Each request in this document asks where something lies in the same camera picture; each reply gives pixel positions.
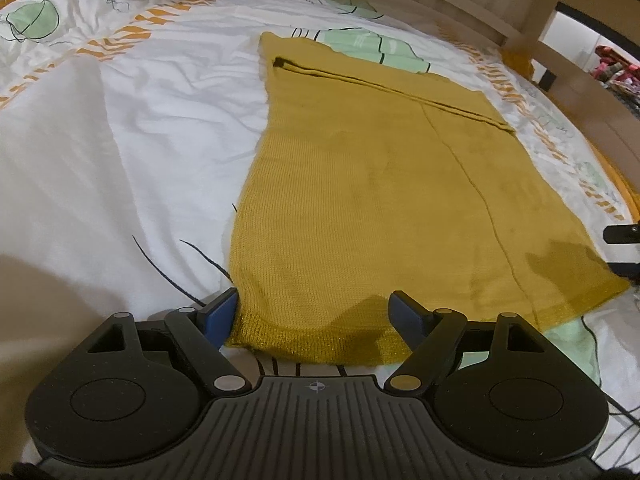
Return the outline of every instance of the bed sheet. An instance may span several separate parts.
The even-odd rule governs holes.
[[[234,204],[266,126],[258,37],[336,47],[345,29],[391,38],[398,52],[409,45],[420,67],[484,92],[600,254],[638,261],[638,248],[602,241],[604,226],[630,215],[580,132],[495,50],[463,43],[436,13],[366,0],[18,0],[0,10],[0,465],[26,439],[30,388],[101,319],[120,310],[153,319],[190,302],[145,254],[201,301],[230,286],[202,255],[226,264]],[[638,415],[639,330],[629,290],[548,336]],[[374,373],[382,382],[394,370],[224,352],[254,381]],[[640,468],[638,434],[612,415],[601,465]],[[32,447],[24,453],[33,458]]]

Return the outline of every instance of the yellow sweater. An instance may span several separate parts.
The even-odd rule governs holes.
[[[626,282],[481,92],[261,38],[269,123],[238,208],[230,343],[300,362],[402,360],[386,302],[539,330]]]

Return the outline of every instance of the bed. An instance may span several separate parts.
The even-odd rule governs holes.
[[[639,261],[635,246],[602,240],[607,225],[637,220],[625,201],[628,191],[616,186],[602,156],[558,106],[507,68],[498,50],[498,44],[530,43],[527,27],[535,20],[527,15],[540,0],[438,1],[6,0],[0,9],[0,466],[37,460],[22,424],[25,398],[104,317],[127,310],[157,319],[230,286],[210,260],[228,263],[236,206],[267,124],[258,56],[263,32],[334,50],[353,39],[336,30],[391,38],[394,49],[408,46],[407,63],[487,97],[604,260]],[[575,80],[557,56],[535,49],[547,65],[560,66],[561,82],[564,74]],[[571,81],[552,97],[579,114]],[[600,131],[589,124],[583,131]],[[615,139],[626,138],[627,126]],[[591,140],[638,182],[633,146],[612,138]],[[546,332],[636,417],[638,301],[630,288]],[[265,374],[363,373],[384,381],[395,369],[309,365],[238,348],[224,353],[252,381]],[[605,468],[640,470],[640,429],[618,409],[612,406],[596,460]]]

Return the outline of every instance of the knit fabric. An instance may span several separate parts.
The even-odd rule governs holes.
[[[270,112],[232,235],[231,344],[397,362],[394,290],[546,330],[626,288],[482,93],[304,38],[261,47]]]

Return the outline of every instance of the black device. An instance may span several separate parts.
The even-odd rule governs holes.
[[[516,314],[469,322],[403,292],[389,319],[413,351],[373,376],[263,377],[218,351],[238,302],[163,321],[107,319],[32,392],[39,467],[64,480],[593,479],[600,389]],[[458,369],[464,352],[488,351]]]

